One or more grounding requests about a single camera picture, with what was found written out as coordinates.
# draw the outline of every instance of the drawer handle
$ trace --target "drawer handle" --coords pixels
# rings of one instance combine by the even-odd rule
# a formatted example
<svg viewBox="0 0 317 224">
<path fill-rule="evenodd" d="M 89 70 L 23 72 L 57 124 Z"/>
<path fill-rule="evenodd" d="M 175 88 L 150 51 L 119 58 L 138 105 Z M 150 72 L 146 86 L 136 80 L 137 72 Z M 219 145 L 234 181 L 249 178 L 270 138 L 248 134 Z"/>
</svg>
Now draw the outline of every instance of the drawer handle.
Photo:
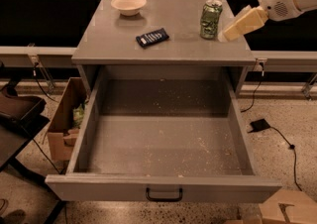
<svg viewBox="0 0 317 224">
<path fill-rule="evenodd" d="M 178 202 L 182 199 L 182 188 L 179 189 L 179 195 L 175 198 L 155 198 L 150 196 L 150 189 L 147 188 L 147 200 L 152 202 Z"/>
</svg>

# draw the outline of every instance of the gray cabinet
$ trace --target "gray cabinet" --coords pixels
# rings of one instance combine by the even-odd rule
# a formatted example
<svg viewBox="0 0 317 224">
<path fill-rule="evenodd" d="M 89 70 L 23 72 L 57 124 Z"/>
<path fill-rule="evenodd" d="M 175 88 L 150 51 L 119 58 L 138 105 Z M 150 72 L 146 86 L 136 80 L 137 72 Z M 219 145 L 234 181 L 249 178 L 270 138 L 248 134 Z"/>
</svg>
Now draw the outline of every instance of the gray cabinet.
<svg viewBox="0 0 317 224">
<path fill-rule="evenodd" d="M 72 60 L 90 100 L 63 200 L 263 202 L 280 183 L 257 176 L 236 95 L 254 59 L 244 38 L 199 37 L 206 0 L 147 0 L 123 17 L 102 0 Z M 232 13 L 226 0 L 219 28 Z M 165 28 L 142 49 L 135 36 Z"/>
</svg>

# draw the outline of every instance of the gray metal drawer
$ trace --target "gray metal drawer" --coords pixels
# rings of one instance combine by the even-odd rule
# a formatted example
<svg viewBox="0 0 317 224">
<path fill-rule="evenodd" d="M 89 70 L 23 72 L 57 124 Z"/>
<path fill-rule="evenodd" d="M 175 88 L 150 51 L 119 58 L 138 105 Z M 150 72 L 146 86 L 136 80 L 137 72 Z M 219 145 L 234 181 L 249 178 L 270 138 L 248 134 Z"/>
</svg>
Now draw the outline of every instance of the gray metal drawer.
<svg viewBox="0 0 317 224">
<path fill-rule="evenodd" d="M 263 202 L 280 188 L 256 175 L 235 93 L 221 66 L 104 65 L 62 199 Z"/>
</svg>

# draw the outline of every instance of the black cable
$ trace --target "black cable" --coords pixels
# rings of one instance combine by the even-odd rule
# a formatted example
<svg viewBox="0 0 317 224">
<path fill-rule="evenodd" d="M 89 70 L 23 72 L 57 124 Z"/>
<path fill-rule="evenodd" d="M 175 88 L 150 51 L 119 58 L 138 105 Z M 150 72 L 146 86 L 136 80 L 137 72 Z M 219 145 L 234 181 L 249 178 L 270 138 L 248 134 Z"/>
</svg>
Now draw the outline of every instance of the black cable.
<svg viewBox="0 0 317 224">
<path fill-rule="evenodd" d="M 262 81 L 259 82 L 257 88 L 254 90 L 254 92 L 253 92 L 253 94 L 252 94 L 252 103 L 251 103 L 250 107 L 241 110 L 242 113 L 243 113 L 243 112 L 247 112 L 248 110 L 250 110 L 250 109 L 254 106 L 254 104 L 255 104 L 255 99 L 256 99 L 256 92 L 257 92 L 258 88 L 261 86 L 261 84 L 262 84 Z"/>
<path fill-rule="evenodd" d="M 57 167 L 53 164 L 53 162 L 51 161 L 51 159 L 46 155 L 46 153 L 44 153 L 44 151 L 42 150 L 42 148 L 39 146 L 38 142 L 33 139 L 33 142 L 37 145 L 37 147 L 39 148 L 39 150 L 41 151 L 41 153 L 45 156 L 45 158 L 50 162 L 50 164 L 53 166 L 53 168 L 57 171 L 57 173 L 61 174 L 61 171 L 59 171 L 57 169 Z"/>
<path fill-rule="evenodd" d="M 44 141 L 46 140 L 48 131 L 45 132 L 45 134 L 43 135 L 43 139 L 42 139 L 42 145 L 44 144 Z"/>
<path fill-rule="evenodd" d="M 300 187 L 300 185 L 297 183 L 297 172 L 296 172 L 296 166 L 297 166 L 297 154 L 296 154 L 296 150 L 295 150 L 295 145 L 290 144 L 290 142 L 284 137 L 284 135 L 282 135 L 282 133 L 277 130 L 274 127 L 271 127 L 272 129 L 274 129 L 283 139 L 284 141 L 288 144 L 289 148 L 294 152 L 294 182 L 296 184 L 296 186 L 298 187 L 298 189 L 300 191 L 302 191 L 302 188 Z"/>
<path fill-rule="evenodd" d="M 252 69 L 252 71 L 255 70 L 255 67 L 256 67 L 257 64 L 258 64 L 258 62 L 256 61 L 256 62 L 255 62 L 255 65 L 254 65 L 254 67 L 253 67 L 253 69 Z M 263 63 L 263 62 L 260 62 L 259 65 L 262 67 L 262 77 L 264 77 L 264 63 Z M 251 103 L 250 107 L 241 110 L 241 113 L 247 112 L 248 110 L 250 110 L 250 109 L 254 106 L 254 104 L 255 104 L 255 99 L 256 99 L 256 92 L 257 92 L 258 88 L 261 86 L 262 82 L 263 82 L 263 81 L 260 80 L 260 82 L 259 82 L 257 88 L 254 90 L 254 92 L 253 92 L 253 94 L 252 94 L 252 103 Z"/>
<path fill-rule="evenodd" d="M 33 79 L 37 82 L 40 90 L 42 91 L 42 93 L 51 101 L 54 101 L 54 102 L 57 102 L 56 100 L 52 99 L 42 88 L 42 86 L 40 85 L 39 81 L 38 81 L 38 78 L 37 78 L 37 66 L 38 64 L 35 63 L 34 64 L 34 67 L 33 67 Z"/>
</svg>

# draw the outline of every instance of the white bowl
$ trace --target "white bowl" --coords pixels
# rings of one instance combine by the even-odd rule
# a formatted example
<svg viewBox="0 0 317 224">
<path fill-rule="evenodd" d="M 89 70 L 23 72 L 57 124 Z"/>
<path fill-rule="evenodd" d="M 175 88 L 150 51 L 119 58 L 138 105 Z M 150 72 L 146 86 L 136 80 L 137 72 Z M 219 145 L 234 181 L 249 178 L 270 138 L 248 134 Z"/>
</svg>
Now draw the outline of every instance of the white bowl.
<svg viewBox="0 0 317 224">
<path fill-rule="evenodd" d="M 147 4 L 147 0 L 112 0 L 111 6 L 118 9 L 122 15 L 133 16 Z"/>
</svg>

